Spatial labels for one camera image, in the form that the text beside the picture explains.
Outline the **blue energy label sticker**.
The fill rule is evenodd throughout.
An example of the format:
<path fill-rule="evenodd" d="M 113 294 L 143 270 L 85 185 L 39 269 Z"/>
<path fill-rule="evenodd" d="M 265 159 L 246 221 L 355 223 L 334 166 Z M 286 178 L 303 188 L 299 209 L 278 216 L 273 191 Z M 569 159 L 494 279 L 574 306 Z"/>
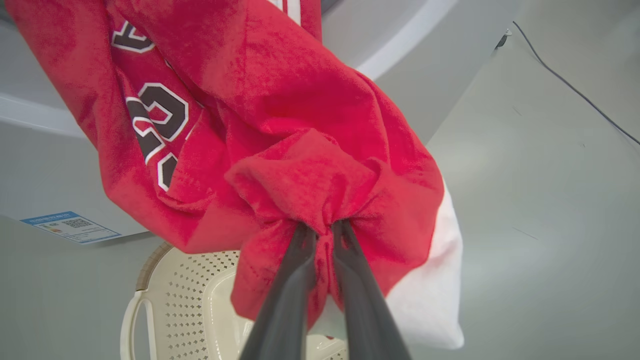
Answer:
<path fill-rule="evenodd" d="M 21 223 L 77 244 L 93 244 L 122 236 L 72 211 L 21 219 Z"/>

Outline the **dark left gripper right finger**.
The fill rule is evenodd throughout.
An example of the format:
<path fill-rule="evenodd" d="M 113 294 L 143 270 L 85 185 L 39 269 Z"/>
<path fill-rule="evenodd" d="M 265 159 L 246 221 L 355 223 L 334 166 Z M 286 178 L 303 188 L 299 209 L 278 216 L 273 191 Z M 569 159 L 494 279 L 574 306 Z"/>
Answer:
<path fill-rule="evenodd" d="M 412 360 L 350 221 L 332 231 L 349 360 Z"/>

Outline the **white front-load washing machine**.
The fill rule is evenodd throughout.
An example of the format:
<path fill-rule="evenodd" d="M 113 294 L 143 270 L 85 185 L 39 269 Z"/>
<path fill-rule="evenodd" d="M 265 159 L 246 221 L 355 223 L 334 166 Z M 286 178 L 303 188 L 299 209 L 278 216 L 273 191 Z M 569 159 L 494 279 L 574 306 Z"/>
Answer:
<path fill-rule="evenodd" d="M 427 142 L 523 0 L 320 0 L 322 41 L 373 80 Z M 0 220 L 74 212 L 121 237 L 146 232 L 110 201 L 98 154 L 0 0 Z"/>

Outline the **red jersey with white trim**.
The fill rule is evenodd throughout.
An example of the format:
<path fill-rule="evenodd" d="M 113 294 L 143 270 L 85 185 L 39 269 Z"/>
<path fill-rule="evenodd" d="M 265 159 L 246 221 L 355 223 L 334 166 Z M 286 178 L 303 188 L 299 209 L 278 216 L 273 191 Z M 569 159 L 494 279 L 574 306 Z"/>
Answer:
<path fill-rule="evenodd" d="M 187 254 L 239 251 L 256 321 L 295 229 L 317 235 L 308 328 L 341 337 L 349 225 L 409 347 L 458 349 L 463 241 L 402 112 L 322 44 L 320 0 L 6 0 L 96 148 L 106 196 Z"/>

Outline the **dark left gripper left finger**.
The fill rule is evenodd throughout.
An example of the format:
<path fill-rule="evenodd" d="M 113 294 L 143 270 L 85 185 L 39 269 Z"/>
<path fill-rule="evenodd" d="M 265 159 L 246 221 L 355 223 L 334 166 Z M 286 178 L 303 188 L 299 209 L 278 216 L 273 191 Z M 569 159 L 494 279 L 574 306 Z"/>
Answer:
<path fill-rule="evenodd" d="M 295 228 L 240 360 L 305 360 L 310 292 L 316 284 L 317 234 Z"/>

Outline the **cream perforated basket brown rim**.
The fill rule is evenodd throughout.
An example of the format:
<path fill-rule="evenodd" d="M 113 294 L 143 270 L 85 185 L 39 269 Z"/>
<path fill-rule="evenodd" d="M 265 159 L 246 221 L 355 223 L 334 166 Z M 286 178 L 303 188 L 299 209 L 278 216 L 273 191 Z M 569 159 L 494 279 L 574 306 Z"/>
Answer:
<path fill-rule="evenodd" d="M 138 313 L 150 360 L 239 360 L 253 322 L 231 304 L 238 251 L 187 254 L 162 243 L 146 260 L 119 335 L 121 360 L 137 360 Z"/>

